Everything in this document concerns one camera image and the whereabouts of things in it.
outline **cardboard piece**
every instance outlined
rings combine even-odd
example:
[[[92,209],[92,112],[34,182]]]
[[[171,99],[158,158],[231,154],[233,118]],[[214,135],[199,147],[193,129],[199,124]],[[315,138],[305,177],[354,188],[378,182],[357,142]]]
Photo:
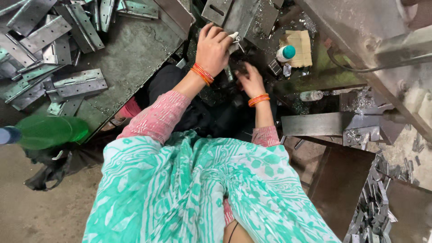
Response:
[[[280,47],[292,45],[295,48],[295,56],[288,62],[291,67],[312,66],[311,40],[307,30],[287,30],[279,40]]]

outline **pink kurta sleeve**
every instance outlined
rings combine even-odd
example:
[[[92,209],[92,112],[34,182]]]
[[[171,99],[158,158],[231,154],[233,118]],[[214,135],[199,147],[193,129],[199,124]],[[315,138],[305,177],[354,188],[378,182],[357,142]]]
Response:
[[[190,103],[191,100],[185,95],[177,91],[168,91],[135,116],[117,139],[149,136],[164,144]]]
[[[276,127],[255,128],[252,133],[252,143],[263,147],[271,147],[280,145],[279,137],[277,136]]]

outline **woman's right hand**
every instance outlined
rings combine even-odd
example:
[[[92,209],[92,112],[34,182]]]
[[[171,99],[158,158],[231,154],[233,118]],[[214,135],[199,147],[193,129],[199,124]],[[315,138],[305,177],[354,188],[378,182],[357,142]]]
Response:
[[[235,71],[235,75],[240,80],[246,94],[249,98],[257,97],[266,93],[263,83],[263,77],[258,72],[258,69],[248,62],[245,62],[247,75],[241,74],[239,71]]]

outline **teal bottle cap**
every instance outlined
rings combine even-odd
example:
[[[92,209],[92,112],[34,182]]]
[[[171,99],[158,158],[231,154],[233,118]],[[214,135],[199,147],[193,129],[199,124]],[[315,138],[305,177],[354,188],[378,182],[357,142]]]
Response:
[[[292,45],[287,45],[283,48],[282,56],[286,59],[291,59],[295,56],[295,48]]]

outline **woman's left hand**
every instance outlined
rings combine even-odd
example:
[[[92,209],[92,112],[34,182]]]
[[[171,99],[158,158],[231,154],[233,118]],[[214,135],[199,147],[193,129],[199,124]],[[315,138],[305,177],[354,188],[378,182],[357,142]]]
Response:
[[[232,38],[222,28],[207,24],[200,32],[195,62],[215,77],[228,65],[231,43]]]

